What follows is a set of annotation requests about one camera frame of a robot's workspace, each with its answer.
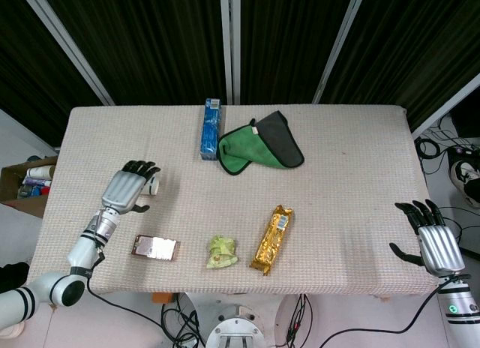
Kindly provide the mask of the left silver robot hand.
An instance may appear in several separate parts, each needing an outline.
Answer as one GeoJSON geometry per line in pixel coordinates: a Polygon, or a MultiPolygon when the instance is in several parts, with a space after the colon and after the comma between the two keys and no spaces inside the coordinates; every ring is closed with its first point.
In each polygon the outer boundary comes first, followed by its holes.
{"type": "Polygon", "coordinates": [[[129,160],[112,177],[103,193],[102,206],[120,215],[147,212],[150,206],[138,205],[137,200],[147,182],[160,171],[153,161],[129,160]]]}

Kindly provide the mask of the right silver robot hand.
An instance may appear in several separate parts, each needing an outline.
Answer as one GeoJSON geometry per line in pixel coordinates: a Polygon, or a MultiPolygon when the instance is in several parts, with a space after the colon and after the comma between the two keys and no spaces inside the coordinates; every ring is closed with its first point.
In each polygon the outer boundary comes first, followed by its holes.
{"type": "Polygon", "coordinates": [[[465,269],[458,243],[434,202],[414,200],[411,203],[396,202],[394,206],[406,215],[420,250],[418,256],[407,254],[391,242],[389,247],[396,257],[423,266],[438,278],[458,275],[465,269]]]}

